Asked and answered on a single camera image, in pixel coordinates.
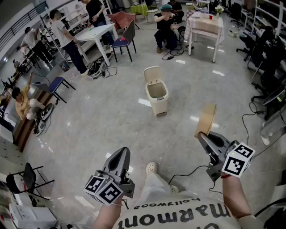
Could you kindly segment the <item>off-white trousers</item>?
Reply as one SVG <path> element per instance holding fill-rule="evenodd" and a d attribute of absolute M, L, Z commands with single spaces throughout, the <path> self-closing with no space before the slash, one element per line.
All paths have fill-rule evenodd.
<path fill-rule="evenodd" d="M 159 175 L 151 175 L 146 177 L 145 185 L 142 189 L 138 204 L 147 202 L 165 200 L 178 193 L 170 191 L 170 185 Z"/>

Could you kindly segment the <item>purple checkered cloth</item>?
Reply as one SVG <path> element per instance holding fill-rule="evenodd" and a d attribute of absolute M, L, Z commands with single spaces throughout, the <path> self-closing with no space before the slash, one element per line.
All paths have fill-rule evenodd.
<path fill-rule="evenodd" d="M 192 7 L 191 9 L 187 9 L 187 12 L 186 12 L 186 19 L 188 20 L 189 18 L 194 18 L 194 19 L 197 19 L 197 17 L 196 17 L 196 11 L 195 11 L 195 8 L 194 7 Z"/>

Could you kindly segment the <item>table with green cloth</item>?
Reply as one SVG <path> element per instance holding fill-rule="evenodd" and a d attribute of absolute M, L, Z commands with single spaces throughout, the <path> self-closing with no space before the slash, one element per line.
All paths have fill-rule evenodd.
<path fill-rule="evenodd" d="M 146 4 L 139 4 L 139 5 L 133 5 L 130 7 L 130 12 L 135 14 L 141 14 L 145 17 L 148 16 L 148 7 Z"/>

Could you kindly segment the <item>white printed shirt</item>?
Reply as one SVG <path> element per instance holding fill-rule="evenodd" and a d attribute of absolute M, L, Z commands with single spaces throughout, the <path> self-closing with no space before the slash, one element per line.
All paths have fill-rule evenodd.
<path fill-rule="evenodd" d="M 173 194 L 137 204 L 112 229 L 264 229 L 264 224 L 254 216 L 234 217 L 216 199 Z"/>

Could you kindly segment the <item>person's right forearm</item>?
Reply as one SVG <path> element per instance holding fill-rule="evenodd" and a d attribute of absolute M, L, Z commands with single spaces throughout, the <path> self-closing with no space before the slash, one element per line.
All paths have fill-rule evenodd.
<path fill-rule="evenodd" d="M 251 209 L 244 194 L 240 179 L 231 176 L 222 179 L 223 182 L 223 202 L 229 208 L 232 215 L 242 218 L 251 215 Z"/>

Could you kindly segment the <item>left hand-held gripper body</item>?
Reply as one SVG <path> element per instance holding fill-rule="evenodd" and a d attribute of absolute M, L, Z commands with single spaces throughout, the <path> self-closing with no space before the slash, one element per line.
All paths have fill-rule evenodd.
<path fill-rule="evenodd" d="M 126 169 L 97 170 L 90 177 L 84 191 L 97 202 L 112 205 L 122 195 L 133 198 L 135 183 L 127 176 Z"/>

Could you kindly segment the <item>white shelf rack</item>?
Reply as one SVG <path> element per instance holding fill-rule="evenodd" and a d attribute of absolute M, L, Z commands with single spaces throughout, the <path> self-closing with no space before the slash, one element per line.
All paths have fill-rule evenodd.
<path fill-rule="evenodd" d="M 253 0 L 251 7 L 242 6 L 241 17 L 245 31 L 260 37 L 268 26 L 286 40 L 286 0 Z"/>

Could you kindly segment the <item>brown paper cup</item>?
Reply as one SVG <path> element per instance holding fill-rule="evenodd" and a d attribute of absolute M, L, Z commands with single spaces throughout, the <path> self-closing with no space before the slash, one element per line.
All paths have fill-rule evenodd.
<path fill-rule="evenodd" d="M 217 104 L 215 103 L 209 103 L 204 106 L 194 134 L 195 138 L 198 139 L 199 133 L 209 135 L 210 130 L 212 128 L 212 124 L 215 119 L 216 111 Z"/>

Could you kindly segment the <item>wooden cabinet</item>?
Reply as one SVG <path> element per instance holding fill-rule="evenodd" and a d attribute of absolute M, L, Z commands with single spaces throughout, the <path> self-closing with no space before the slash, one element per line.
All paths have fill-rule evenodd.
<path fill-rule="evenodd" d="M 34 96 L 39 100 L 43 105 L 47 105 L 49 100 L 52 98 L 52 95 L 39 90 L 37 93 L 34 93 Z M 18 119 L 15 128 L 13 130 L 13 143 L 18 147 L 19 152 L 23 152 L 27 140 L 30 134 L 33 132 L 34 120 L 25 119 L 24 121 L 20 118 Z"/>

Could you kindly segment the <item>person's left forearm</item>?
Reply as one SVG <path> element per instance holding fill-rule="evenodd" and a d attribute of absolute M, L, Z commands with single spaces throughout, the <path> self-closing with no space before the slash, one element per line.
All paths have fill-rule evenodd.
<path fill-rule="evenodd" d="M 102 205 L 99 214 L 92 226 L 92 229 L 112 229 L 119 219 L 122 208 L 122 198 L 120 196 L 112 205 Z"/>

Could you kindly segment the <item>white cardboard box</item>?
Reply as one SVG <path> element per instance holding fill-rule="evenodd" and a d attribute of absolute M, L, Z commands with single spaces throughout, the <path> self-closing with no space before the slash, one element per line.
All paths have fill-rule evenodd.
<path fill-rule="evenodd" d="M 49 229 L 57 223 L 55 216 L 46 207 L 10 204 L 9 211 L 18 229 Z"/>

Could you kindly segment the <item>blue chair with black legs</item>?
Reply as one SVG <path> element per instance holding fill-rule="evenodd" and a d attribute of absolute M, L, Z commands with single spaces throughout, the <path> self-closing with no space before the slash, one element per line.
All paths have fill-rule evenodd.
<path fill-rule="evenodd" d="M 64 85 L 66 88 L 72 88 L 74 90 L 76 90 L 70 83 L 68 83 L 63 77 L 56 77 L 51 83 L 48 80 L 49 85 L 46 83 L 42 83 L 42 82 L 34 82 L 32 83 L 33 85 L 37 86 L 40 90 L 46 92 L 46 93 L 50 93 L 53 96 L 56 97 L 57 100 L 61 100 L 64 103 L 67 103 L 56 91 L 59 88 L 60 85 Z"/>

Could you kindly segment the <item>beige pedal trash bin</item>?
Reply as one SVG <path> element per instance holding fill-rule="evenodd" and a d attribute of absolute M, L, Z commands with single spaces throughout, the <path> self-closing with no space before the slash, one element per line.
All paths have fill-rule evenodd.
<path fill-rule="evenodd" d="M 157 117 L 158 115 L 167 113 L 169 91 L 162 80 L 163 73 L 161 67 L 148 67 L 144 69 L 143 75 L 146 81 L 146 94 L 154 115 Z"/>

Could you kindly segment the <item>grey chair with blue seat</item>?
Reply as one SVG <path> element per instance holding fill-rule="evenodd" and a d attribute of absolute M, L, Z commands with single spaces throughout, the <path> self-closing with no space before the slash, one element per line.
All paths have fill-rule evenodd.
<path fill-rule="evenodd" d="M 114 53 L 114 57 L 115 57 L 116 62 L 117 62 L 118 60 L 117 60 L 115 48 L 119 48 L 121 54 L 123 54 L 123 52 L 122 52 L 122 47 L 126 47 L 127 52 L 128 52 L 128 55 L 129 55 L 129 58 L 130 58 L 130 61 L 131 61 L 131 62 L 133 61 L 133 60 L 132 60 L 132 57 L 131 57 L 131 55 L 130 55 L 129 45 L 130 45 L 130 44 L 133 44 L 134 51 L 135 51 L 135 53 L 137 53 L 136 47 L 135 47 L 135 43 L 134 43 L 134 37 L 135 37 L 135 22 L 134 22 L 134 20 L 132 20 L 132 21 L 130 22 L 129 26 L 124 30 L 123 35 L 122 35 L 122 37 L 121 37 L 121 38 L 125 38 L 126 40 L 125 40 L 125 41 L 120 41 L 121 38 L 117 38 L 117 39 L 114 41 L 113 45 L 111 46 L 112 51 L 113 51 L 113 53 Z"/>

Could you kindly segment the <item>black metal railing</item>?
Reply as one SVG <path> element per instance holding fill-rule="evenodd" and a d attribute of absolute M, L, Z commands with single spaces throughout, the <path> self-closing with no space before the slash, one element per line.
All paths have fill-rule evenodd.
<path fill-rule="evenodd" d="M 32 10 L 16 21 L 2 36 L 0 36 L 0 50 L 20 31 L 26 24 L 49 8 L 46 1 L 35 6 Z"/>

